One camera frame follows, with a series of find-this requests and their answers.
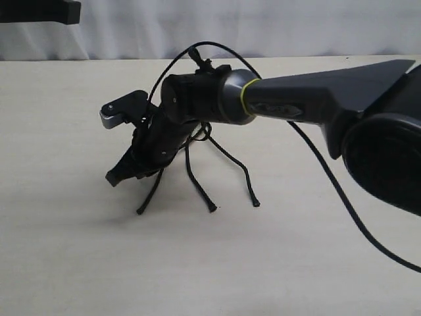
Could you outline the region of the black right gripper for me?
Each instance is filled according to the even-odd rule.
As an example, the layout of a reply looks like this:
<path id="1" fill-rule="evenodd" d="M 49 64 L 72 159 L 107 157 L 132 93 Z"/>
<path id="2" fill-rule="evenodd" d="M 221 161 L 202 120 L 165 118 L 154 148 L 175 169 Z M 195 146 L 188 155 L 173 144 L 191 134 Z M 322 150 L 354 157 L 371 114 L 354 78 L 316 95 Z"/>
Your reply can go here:
<path id="1" fill-rule="evenodd" d="M 196 120 L 179 124 L 170 120 L 163 109 L 157 109 L 146 133 L 134 141 L 126 155 L 106 173 L 106 180 L 111 186 L 117 186 L 134 176 L 140 180 L 159 173 L 172 162 L 196 127 Z"/>

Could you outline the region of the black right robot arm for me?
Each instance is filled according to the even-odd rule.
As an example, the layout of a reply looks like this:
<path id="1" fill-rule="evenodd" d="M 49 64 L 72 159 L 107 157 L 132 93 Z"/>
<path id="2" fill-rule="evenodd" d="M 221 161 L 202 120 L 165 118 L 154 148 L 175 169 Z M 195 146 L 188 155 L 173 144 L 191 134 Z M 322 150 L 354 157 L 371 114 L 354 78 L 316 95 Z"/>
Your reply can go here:
<path id="1" fill-rule="evenodd" d="M 342 158 L 364 190 L 420 214 L 420 66 L 413 60 L 267 79 L 222 65 L 166 77 L 159 106 L 136 90 L 100 115 L 105 128 L 136 127 L 106 175 L 113 186 L 167 167 L 200 122 L 269 117 L 319 126 L 330 157 Z"/>

